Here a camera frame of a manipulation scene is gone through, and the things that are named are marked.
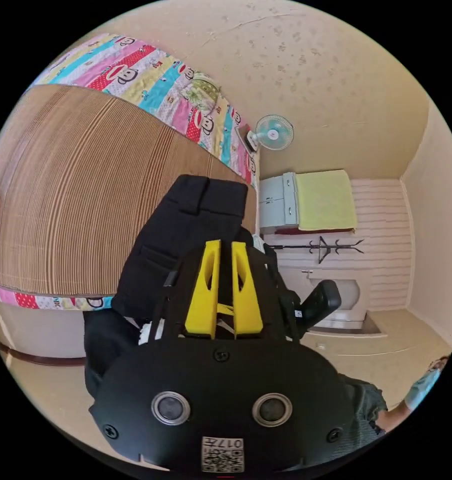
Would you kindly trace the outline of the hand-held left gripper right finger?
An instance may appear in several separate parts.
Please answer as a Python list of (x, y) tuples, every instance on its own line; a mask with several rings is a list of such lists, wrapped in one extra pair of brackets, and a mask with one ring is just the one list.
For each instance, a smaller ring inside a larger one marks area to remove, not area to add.
[(234, 336), (258, 336), (264, 324), (244, 242), (231, 244), (231, 271)]

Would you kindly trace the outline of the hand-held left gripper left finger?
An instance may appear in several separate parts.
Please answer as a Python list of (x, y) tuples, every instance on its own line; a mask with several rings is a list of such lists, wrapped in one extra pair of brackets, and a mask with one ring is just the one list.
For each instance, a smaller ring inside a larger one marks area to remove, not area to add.
[(213, 339), (216, 335), (221, 241), (205, 243), (184, 323), (188, 335)]

